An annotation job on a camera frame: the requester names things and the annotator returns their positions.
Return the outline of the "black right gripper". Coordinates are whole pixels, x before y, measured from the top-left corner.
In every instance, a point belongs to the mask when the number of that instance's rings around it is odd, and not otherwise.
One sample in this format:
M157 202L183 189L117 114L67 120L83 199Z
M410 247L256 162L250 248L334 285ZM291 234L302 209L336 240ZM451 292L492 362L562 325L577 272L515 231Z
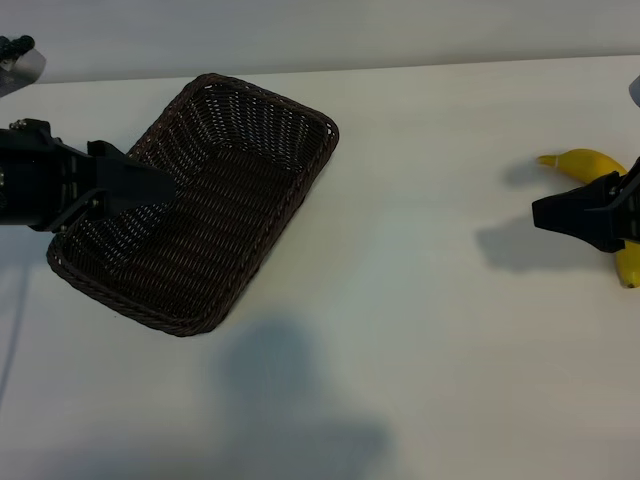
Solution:
M579 239L602 252L622 250L625 241L613 236L609 219L590 210L618 216L620 236L639 240L639 160L626 176L613 172L532 203L537 228Z

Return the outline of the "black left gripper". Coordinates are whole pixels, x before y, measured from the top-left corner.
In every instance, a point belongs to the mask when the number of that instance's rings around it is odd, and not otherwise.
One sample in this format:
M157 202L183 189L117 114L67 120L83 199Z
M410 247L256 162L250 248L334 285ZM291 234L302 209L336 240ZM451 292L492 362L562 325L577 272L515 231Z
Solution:
M53 137L46 121L22 119L3 129L1 223L59 233L85 214L102 221L175 197L169 173L108 142L89 142L87 153Z

